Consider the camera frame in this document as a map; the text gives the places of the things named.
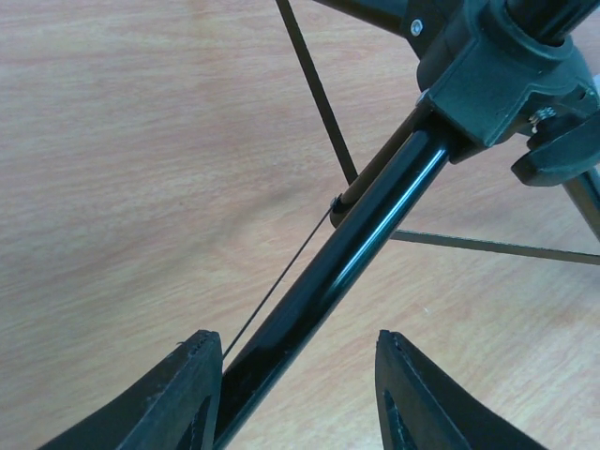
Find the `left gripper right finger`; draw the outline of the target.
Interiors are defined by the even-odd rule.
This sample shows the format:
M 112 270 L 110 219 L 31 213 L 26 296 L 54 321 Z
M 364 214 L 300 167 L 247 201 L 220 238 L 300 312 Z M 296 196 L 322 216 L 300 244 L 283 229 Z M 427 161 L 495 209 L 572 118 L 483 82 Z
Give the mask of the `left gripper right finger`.
M 470 395 L 405 336 L 382 330 L 375 389 L 385 449 L 542 449 Z

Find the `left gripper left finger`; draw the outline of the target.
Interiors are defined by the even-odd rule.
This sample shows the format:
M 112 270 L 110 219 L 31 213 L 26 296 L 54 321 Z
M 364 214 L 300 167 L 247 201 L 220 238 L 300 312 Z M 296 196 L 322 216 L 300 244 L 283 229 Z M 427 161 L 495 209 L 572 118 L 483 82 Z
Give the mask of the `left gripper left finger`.
M 219 334 L 199 330 L 114 400 L 44 449 L 211 449 L 222 379 Z

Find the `black music stand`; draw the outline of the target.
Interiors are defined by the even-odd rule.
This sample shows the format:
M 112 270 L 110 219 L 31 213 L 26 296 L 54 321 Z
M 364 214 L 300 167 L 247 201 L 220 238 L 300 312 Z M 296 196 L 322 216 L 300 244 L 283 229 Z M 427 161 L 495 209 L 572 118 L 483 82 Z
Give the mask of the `black music stand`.
M 333 1 L 330 8 L 405 38 L 419 60 L 413 112 L 362 171 L 353 166 L 291 5 L 278 3 L 348 181 L 334 233 L 226 369 L 214 447 L 226 447 L 391 239 L 596 264 L 595 254 L 402 232 L 443 167 L 515 134 L 524 185 L 563 187 L 599 228 L 599 92 L 572 32 L 595 1 Z

